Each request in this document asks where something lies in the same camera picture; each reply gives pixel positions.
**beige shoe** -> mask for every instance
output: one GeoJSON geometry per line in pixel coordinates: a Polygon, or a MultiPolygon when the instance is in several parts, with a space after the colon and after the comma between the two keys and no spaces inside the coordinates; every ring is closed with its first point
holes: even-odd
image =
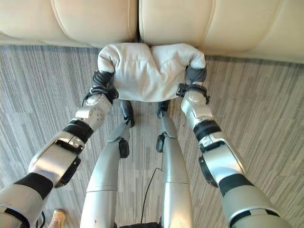
{"type": "Polygon", "coordinates": [[[48,228],[62,228],[65,222],[67,214],[64,210],[56,209],[54,210],[53,218],[48,228]]]}

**floor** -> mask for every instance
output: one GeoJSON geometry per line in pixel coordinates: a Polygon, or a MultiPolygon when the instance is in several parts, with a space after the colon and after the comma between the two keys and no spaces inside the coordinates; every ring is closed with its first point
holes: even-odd
{"type": "MultiPolygon", "coordinates": [[[[27,173],[39,149],[63,129],[91,85],[98,49],[71,47],[0,47],[0,188],[27,173]]],[[[275,61],[206,57],[205,83],[210,107],[247,167],[247,177],[270,198],[292,227],[304,227],[304,66],[275,61]]],[[[140,221],[143,197],[161,154],[156,103],[133,102],[136,125],[131,129],[130,156],[119,169],[116,222],[140,221]]],[[[200,151],[180,110],[181,99],[170,105],[191,182],[196,228],[226,228],[218,189],[201,173],[200,151]]],[[[107,136],[123,119],[118,101],[102,128],[81,154],[70,183],[51,193],[45,209],[63,208],[65,228],[79,226],[94,164],[107,136]]],[[[162,175],[156,172],[145,206],[144,221],[161,214],[162,175]]]]}

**silver robot leg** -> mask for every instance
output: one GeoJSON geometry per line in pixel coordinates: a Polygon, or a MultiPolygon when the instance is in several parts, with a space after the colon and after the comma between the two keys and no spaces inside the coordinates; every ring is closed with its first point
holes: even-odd
{"type": "Polygon", "coordinates": [[[157,151],[163,154],[162,227],[192,228],[190,182],[174,122],[167,115],[161,117],[157,151]]]}
{"type": "Polygon", "coordinates": [[[114,227],[118,166],[129,155],[130,127],[131,122],[124,122],[114,129],[98,158],[86,190],[81,228],[114,227]]]}

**silver arm segment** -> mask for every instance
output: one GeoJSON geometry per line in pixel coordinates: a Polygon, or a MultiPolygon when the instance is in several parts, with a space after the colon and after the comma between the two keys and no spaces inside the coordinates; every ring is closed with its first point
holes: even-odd
{"type": "Polygon", "coordinates": [[[290,228],[265,194],[245,178],[241,157],[213,120],[204,95],[188,91],[181,109],[199,141],[202,152],[199,162],[205,179],[221,191],[228,226],[290,228]]]}
{"type": "Polygon", "coordinates": [[[49,193],[69,182],[91,134],[103,123],[112,104],[104,94],[87,98],[76,117],[37,153],[23,179],[0,190],[0,221],[6,228],[30,228],[40,216],[49,193]]]}

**black joint band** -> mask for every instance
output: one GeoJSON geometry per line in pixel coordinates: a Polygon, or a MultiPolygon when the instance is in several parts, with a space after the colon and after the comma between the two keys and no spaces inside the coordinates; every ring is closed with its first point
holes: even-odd
{"type": "Polygon", "coordinates": [[[88,124],[80,120],[72,120],[68,126],[63,129],[63,131],[77,136],[84,143],[86,143],[93,134],[93,129],[88,124]]]}
{"type": "Polygon", "coordinates": [[[193,129],[195,137],[198,141],[214,132],[220,132],[221,129],[214,120],[205,120],[195,125],[193,129]]]}
{"type": "MultiPolygon", "coordinates": [[[[267,212],[268,215],[273,215],[273,216],[277,216],[279,217],[279,215],[277,213],[275,213],[274,211],[271,210],[265,210],[267,212]]],[[[232,228],[232,226],[239,221],[240,219],[250,216],[251,212],[249,210],[243,211],[242,213],[237,214],[230,222],[230,228],[232,228]]]]}
{"type": "Polygon", "coordinates": [[[244,218],[244,217],[247,217],[247,216],[250,216],[251,213],[249,210],[246,210],[238,215],[236,215],[230,222],[230,228],[232,228],[232,226],[237,222],[239,221],[240,219],[244,218]]]}
{"type": "Polygon", "coordinates": [[[280,217],[277,213],[275,213],[274,211],[272,210],[265,210],[267,212],[268,215],[273,215],[273,216],[277,216],[277,217],[280,217]]]}
{"type": "Polygon", "coordinates": [[[220,180],[218,183],[220,192],[222,193],[222,196],[224,197],[227,192],[229,192],[231,189],[243,186],[243,185],[250,185],[253,186],[253,184],[246,179],[246,177],[242,174],[233,174],[231,176],[225,177],[220,180]]]}
{"type": "Polygon", "coordinates": [[[23,216],[22,214],[20,214],[19,212],[15,211],[13,209],[10,209],[10,208],[6,208],[4,213],[12,215],[16,219],[20,220],[22,222],[22,225],[23,225],[23,226],[21,225],[21,227],[30,228],[28,219],[25,216],[23,216]]]}
{"type": "Polygon", "coordinates": [[[32,188],[40,194],[42,200],[44,200],[44,198],[51,192],[53,188],[53,183],[48,178],[34,172],[29,173],[14,184],[24,185],[32,188]]]}

